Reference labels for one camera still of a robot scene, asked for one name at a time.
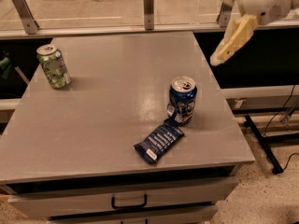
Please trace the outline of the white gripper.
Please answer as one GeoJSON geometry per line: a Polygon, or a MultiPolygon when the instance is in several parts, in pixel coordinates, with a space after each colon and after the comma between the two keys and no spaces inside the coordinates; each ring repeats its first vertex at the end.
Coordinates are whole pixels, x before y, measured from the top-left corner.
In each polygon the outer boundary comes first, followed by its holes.
{"type": "Polygon", "coordinates": [[[218,66],[235,55],[253,37],[258,23],[268,23],[284,19],[291,11],[293,0],[222,0],[237,2],[239,19],[230,19],[220,44],[210,56],[210,64],[218,66]]]}

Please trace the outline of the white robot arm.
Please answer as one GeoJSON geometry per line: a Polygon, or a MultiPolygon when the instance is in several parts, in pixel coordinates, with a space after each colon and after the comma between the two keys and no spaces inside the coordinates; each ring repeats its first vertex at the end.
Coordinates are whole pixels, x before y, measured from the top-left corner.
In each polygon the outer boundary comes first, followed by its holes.
{"type": "Polygon", "coordinates": [[[237,4],[240,18],[230,19],[220,44],[210,57],[218,66],[235,55],[252,38],[259,25],[285,18],[291,10],[299,8],[299,0],[221,0],[233,7],[237,4]]]}

